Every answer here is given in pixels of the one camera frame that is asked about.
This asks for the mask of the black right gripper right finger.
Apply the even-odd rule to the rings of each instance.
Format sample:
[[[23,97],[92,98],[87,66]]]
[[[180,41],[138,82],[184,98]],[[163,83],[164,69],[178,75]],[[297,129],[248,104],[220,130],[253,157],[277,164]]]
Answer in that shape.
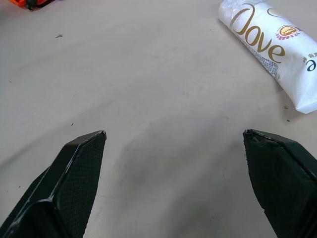
[[[248,173],[277,238],[317,238],[317,159],[300,143],[243,132]]]

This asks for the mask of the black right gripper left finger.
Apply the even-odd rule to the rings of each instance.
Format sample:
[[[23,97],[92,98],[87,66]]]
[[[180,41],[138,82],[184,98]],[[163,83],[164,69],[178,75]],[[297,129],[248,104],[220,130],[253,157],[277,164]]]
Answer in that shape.
[[[63,146],[0,227],[0,238],[83,238],[95,201],[106,132]]]

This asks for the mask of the white Dove soap package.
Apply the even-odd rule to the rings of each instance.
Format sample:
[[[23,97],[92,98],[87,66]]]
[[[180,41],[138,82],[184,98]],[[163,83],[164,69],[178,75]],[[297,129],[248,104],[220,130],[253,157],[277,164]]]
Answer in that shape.
[[[223,0],[219,19],[279,83],[297,111],[317,111],[317,42],[265,0]]]

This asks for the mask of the orange and black object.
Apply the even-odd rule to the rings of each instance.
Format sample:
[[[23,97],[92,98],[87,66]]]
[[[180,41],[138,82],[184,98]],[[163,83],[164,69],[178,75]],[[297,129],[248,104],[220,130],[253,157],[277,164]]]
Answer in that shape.
[[[9,0],[18,7],[28,9],[30,11],[42,8],[54,0]]]

